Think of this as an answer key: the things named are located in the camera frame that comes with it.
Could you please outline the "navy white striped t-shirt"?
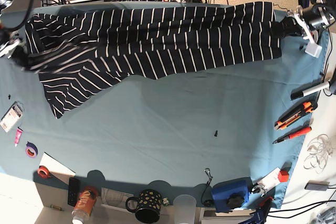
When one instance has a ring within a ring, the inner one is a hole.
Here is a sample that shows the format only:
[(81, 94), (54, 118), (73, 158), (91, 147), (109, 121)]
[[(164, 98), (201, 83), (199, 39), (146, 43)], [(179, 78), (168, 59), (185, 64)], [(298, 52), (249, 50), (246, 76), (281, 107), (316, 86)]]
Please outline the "navy white striped t-shirt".
[(157, 80), (280, 58), (274, 22), (270, 2), (35, 14), (25, 26), (23, 69), (39, 75), (61, 118), (131, 75)]

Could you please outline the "black white marker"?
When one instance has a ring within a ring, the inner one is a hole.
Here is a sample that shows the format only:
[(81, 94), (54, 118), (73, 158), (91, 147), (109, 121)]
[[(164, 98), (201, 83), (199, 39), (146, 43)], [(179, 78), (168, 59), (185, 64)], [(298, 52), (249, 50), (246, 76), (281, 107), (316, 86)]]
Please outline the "black white marker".
[(329, 86), (330, 86), (329, 81), (325, 81), (325, 82), (323, 82), (321, 84), (318, 84), (318, 85), (315, 85), (311, 88), (294, 92), (290, 95), (290, 98), (291, 98), (291, 100), (296, 100), (298, 98), (306, 97), (308, 95), (311, 95), (311, 94), (316, 93), (318, 91), (321, 91), (323, 89), (329, 88)]

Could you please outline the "clear plastic blister pack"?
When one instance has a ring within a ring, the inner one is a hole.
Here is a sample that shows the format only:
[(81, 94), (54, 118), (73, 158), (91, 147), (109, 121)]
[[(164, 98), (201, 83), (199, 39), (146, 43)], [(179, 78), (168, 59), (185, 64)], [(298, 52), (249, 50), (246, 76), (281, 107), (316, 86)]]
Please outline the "clear plastic blister pack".
[(1, 128), (8, 133), (23, 117), (24, 106), (21, 102), (15, 101), (1, 119)]

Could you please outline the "orange black utility knife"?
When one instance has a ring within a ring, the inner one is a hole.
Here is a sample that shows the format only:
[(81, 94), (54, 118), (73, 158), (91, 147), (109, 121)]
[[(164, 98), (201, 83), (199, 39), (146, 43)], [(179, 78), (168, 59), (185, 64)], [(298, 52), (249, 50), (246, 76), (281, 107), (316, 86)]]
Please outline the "orange black utility knife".
[(274, 129), (284, 130), (300, 118), (308, 115), (309, 113), (312, 113), (317, 107), (317, 102), (313, 100), (308, 100), (299, 104), (283, 117), (281, 117), (277, 122), (275, 122)]

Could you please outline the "pink glue tube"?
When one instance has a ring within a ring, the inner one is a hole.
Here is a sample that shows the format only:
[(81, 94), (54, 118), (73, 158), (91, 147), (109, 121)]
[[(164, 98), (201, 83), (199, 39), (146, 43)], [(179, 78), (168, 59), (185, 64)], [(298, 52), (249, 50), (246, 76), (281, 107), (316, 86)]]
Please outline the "pink glue tube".
[(16, 130), (16, 136), (15, 136), (15, 141), (14, 141), (15, 147), (17, 147), (18, 145), (22, 133), (23, 133), (23, 130), (18, 127)]

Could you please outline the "teal table cloth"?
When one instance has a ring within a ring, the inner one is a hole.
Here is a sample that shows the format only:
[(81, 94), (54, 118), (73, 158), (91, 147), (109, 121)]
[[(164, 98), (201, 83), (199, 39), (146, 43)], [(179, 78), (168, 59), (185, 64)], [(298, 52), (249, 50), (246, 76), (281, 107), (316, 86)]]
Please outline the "teal table cloth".
[[(300, 49), (303, 40), (287, 37), (282, 57), (159, 80), (131, 76), (101, 91), (59, 119), (51, 112), (38, 75), (1, 59), (1, 114), (19, 101), (18, 127), (1, 132), (1, 172), (37, 186), (66, 189), (57, 178), (42, 179), (43, 153), (76, 173), (81, 185), (128, 193), (153, 188), (169, 199), (198, 198), (205, 168), (213, 184), (248, 178), (256, 181), (276, 167), (293, 170), (303, 144), (273, 144), (283, 135), (275, 121), (296, 102), (290, 94), (320, 80), (327, 53), (314, 58)], [(38, 155), (25, 152), (33, 143)]]

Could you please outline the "purple tape roll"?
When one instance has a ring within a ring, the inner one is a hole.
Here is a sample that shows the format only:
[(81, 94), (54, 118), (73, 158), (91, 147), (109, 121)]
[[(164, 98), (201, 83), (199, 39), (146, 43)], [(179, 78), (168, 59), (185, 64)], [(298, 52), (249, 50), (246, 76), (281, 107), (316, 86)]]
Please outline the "purple tape roll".
[(30, 158), (35, 158), (38, 155), (37, 147), (31, 142), (27, 142), (25, 152)]

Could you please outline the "white paper sheet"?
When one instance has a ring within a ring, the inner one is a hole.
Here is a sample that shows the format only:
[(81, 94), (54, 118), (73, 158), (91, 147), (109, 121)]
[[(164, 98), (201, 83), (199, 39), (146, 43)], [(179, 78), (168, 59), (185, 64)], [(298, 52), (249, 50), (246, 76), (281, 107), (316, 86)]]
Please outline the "white paper sheet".
[(76, 174), (71, 169), (69, 169), (62, 163), (58, 162), (56, 159), (52, 158), (47, 153), (43, 153), (42, 158), (40, 160), (40, 165), (45, 166), (51, 173), (63, 174), (72, 177), (74, 177)]

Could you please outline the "black remote control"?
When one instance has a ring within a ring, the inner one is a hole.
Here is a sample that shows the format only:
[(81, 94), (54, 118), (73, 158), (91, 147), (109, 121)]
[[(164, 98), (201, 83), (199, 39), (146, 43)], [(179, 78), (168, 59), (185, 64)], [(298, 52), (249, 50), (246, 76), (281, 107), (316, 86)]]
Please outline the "black remote control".
[(80, 181), (74, 177), (69, 178), (68, 184), (68, 205), (75, 206), (78, 200)]

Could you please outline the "grey flat device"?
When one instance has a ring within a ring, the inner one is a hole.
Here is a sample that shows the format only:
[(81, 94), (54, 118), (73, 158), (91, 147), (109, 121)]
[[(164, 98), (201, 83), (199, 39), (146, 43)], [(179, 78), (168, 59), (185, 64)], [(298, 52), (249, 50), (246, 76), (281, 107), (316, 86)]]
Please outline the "grey flat device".
[(329, 188), (329, 184), (327, 182), (309, 181), (304, 188), (305, 190), (326, 191)]

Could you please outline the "orange drink can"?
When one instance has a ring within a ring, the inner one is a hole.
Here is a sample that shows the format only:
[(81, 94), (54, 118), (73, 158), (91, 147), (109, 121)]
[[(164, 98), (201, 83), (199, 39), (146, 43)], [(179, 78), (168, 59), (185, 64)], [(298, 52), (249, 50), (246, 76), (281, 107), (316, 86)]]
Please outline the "orange drink can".
[(79, 199), (72, 211), (73, 224), (84, 224), (89, 220), (98, 196), (97, 189), (91, 186), (86, 187), (80, 193)]

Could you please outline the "blue box with knob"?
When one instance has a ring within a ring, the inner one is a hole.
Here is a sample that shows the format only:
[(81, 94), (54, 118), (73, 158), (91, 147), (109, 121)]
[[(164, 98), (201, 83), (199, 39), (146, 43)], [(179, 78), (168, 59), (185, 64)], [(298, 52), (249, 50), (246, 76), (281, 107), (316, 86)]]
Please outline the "blue box with knob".
[(216, 212), (230, 212), (249, 202), (249, 189), (245, 180), (238, 180), (211, 191)]

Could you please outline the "translucent plastic cup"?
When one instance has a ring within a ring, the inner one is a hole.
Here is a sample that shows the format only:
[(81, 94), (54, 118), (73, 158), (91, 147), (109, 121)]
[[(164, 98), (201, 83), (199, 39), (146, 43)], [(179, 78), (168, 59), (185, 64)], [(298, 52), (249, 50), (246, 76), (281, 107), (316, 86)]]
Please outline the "translucent plastic cup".
[(179, 195), (173, 201), (174, 223), (193, 224), (196, 213), (196, 199), (191, 195)]

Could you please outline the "black mug gold leaves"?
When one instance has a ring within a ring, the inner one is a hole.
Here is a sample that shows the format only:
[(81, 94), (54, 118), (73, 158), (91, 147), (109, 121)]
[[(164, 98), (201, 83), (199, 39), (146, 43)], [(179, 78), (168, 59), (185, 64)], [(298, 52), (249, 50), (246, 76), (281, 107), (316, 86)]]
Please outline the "black mug gold leaves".
[(125, 208), (133, 213), (141, 223), (152, 224), (159, 221), (162, 209), (162, 196), (153, 189), (145, 189), (137, 197), (129, 197)]

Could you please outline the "orange handled screwdriver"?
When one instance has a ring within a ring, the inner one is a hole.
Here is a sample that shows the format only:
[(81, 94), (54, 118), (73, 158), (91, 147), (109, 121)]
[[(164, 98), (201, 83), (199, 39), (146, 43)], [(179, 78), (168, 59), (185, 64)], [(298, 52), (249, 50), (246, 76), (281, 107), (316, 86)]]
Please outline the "orange handled screwdriver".
[(302, 136), (302, 135), (306, 135), (307, 133), (309, 133), (312, 130), (312, 128), (310, 126), (306, 126), (306, 127), (302, 127), (298, 130), (296, 130), (295, 132), (292, 133), (288, 133), (280, 138), (278, 138), (277, 140), (273, 141), (273, 144), (278, 144), (287, 140), (291, 140), (293, 138)]

